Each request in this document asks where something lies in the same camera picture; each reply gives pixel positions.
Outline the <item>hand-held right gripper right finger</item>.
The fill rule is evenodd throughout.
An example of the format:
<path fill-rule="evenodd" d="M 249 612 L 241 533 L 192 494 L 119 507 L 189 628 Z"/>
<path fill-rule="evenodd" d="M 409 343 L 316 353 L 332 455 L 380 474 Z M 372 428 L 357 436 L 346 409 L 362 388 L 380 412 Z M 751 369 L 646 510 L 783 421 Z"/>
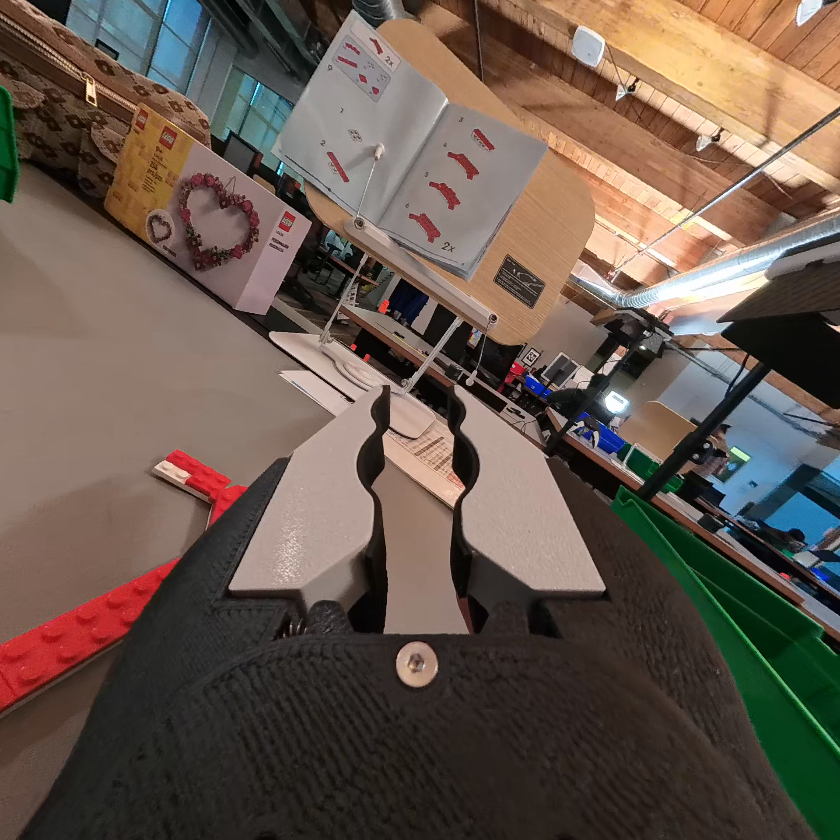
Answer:
<path fill-rule="evenodd" d="M 471 621 L 502 603 L 597 599 L 596 569 L 543 451 L 460 385 L 448 391 L 453 468 L 464 485 L 450 570 Z"/>

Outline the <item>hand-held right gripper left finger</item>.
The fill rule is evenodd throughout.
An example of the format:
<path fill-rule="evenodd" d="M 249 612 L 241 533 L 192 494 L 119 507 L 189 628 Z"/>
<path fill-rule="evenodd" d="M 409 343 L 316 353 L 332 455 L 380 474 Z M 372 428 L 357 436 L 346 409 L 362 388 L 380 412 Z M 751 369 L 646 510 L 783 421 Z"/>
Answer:
<path fill-rule="evenodd" d="M 385 617 L 385 534 L 373 484 L 385 467 L 390 421 L 391 389 L 379 385 L 295 449 L 229 594 L 285 597 L 304 610 L 337 602 L 362 617 Z"/>

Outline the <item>red lego plate assembly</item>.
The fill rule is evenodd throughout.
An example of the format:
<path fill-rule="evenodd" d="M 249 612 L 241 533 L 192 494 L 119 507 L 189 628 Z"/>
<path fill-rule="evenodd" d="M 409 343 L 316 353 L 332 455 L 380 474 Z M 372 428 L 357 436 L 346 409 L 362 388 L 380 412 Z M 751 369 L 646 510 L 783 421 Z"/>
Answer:
<path fill-rule="evenodd" d="M 152 475 L 207 505 L 209 529 L 246 491 L 177 449 Z M 1 713 L 8 714 L 121 644 L 180 558 L 52 618 L 1 645 Z"/>

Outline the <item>lego set box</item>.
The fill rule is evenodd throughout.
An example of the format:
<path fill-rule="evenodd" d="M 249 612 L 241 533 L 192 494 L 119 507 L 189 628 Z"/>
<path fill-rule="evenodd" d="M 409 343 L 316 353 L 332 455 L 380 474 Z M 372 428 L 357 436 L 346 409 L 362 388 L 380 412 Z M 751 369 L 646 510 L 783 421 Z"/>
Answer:
<path fill-rule="evenodd" d="M 134 110 L 104 208 L 230 307 L 258 316 L 312 225 L 147 104 Z"/>

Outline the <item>lego instruction booklet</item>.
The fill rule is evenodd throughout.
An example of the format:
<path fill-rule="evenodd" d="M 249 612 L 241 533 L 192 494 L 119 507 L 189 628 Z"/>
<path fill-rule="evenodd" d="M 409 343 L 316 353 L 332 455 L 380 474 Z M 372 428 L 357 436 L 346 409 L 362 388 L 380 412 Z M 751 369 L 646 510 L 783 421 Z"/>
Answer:
<path fill-rule="evenodd" d="M 272 153 L 347 213 L 470 280 L 547 149 L 450 102 L 352 12 Z"/>

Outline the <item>white printed paper sheet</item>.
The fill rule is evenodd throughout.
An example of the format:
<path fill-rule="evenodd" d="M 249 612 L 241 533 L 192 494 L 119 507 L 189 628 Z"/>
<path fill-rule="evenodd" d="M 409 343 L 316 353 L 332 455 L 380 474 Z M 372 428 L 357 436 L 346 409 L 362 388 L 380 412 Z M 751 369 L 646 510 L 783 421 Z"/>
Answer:
<path fill-rule="evenodd" d="M 311 371 L 279 371 L 279 377 L 320 405 L 332 416 L 352 400 Z M 453 468 L 454 437 L 445 424 L 434 421 L 419 438 L 410 439 L 389 429 L 383 438 L 386 458 L 429 494 L 454 509 L 465 490 Z"/>

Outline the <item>green plastic bin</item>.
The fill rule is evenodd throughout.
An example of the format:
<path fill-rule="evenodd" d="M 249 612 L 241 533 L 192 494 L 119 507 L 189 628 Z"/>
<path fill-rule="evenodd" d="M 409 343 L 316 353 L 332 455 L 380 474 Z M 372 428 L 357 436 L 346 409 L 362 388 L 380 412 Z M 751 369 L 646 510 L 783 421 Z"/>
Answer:
<path fill-rule="evenodd" d="M 766 757 L 813 832 L 839 838 L 838 653 L 823 628 L 630 490 L 618 490 L 612 509 L 705 621 Z"/>
<path fill-rule="evenodd" d="M 11 94 L 1 87 L 1 201 L 12 203 L 19 180 L 19 156 Z"/>
<path fill-rule="evenodd" d="M 635 444 L 625 443 L 618 451 L 617 457 L 624 467 L 642 481 L 648 480 L 660 467 L 660 462 L 654 456 Z M 676 474 L 668 480 L 661 492 L 676 494 L 683 484 L 683 477 Z"/>

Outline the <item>black light stand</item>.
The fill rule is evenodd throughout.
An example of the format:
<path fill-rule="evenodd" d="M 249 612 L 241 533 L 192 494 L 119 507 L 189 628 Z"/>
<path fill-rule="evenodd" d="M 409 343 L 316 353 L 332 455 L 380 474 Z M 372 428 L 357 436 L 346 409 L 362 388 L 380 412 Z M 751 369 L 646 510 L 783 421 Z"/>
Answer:
<path fill-rule="evenodd" d="M 783 257 L 770 278 L 720 317 L 722 335 L 756 364 L 685 436 L 637 495 L 652 501 L 673 476 L 772 372 L 828 408 L 839 407 L 839 244 Z"/>

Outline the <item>brown patterned bag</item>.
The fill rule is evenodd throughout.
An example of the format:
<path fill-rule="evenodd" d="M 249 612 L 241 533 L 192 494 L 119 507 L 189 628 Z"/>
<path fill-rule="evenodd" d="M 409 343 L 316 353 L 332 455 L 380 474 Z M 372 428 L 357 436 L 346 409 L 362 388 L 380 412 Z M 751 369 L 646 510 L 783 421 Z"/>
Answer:
<path fill-rule="evenodd" d="M 207 116 L 189 98 L 125 68 L 29 2 L 1 2 L 1 82 L 19 158 L 99 203 L 138 107 L 212 146 Z"/>

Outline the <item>white ceiling access point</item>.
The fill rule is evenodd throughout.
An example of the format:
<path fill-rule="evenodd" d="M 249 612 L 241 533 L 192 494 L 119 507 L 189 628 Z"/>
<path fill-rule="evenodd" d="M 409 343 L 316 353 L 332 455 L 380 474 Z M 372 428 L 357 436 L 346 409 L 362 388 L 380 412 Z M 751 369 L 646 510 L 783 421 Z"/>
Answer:
<path fill-rule="evenodd" d="M 571 41 L 572 57 L 582 65 L 597 69 L 606 52 L 606 41 L 594 30 L 578 26 Z"/>

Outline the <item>silver ventilation duct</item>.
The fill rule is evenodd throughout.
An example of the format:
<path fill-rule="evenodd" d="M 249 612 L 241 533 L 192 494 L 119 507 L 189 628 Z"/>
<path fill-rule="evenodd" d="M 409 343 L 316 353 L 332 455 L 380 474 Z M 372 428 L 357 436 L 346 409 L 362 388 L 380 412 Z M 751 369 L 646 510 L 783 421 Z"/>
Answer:
<path fill-rule="evenodd" d="M 650 287 L 634 291 L 616 289 L 590 271 L 585 264 L 574 267 L 568 282 L 614 309 L 642 309 L 762 273 L 781 259 L 832 245 L 838 240 L 838 233 L 839 210 L 834 208 L 787 227 L 755 245 L 713 259 Z"/>

